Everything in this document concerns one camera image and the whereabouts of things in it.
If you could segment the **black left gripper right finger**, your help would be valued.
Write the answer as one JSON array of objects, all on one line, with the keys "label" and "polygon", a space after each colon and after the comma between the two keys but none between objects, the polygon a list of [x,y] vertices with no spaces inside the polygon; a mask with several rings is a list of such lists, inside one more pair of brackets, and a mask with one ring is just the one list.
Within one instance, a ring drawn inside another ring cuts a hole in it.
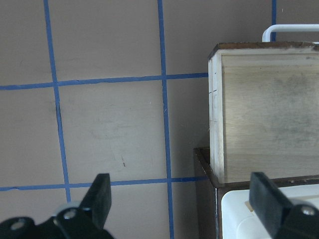
[{"label": "black left gripper right finger", "polygon": [[263,172],[252,172],[249,203],[273,239],[317,239],[319,209],[290,200]]}]

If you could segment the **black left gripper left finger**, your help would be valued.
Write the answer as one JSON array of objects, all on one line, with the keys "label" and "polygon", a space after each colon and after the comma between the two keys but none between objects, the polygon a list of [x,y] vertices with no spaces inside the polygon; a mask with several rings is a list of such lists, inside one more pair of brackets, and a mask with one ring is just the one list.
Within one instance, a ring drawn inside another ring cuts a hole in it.
[{"label": "black left gripper left finger", "polygon": [[0,223],[2,239],[112,239],[104,229],[112,204],[110,174],[98,174],[78,206],[68,206],[36,225],[30,217]]}]

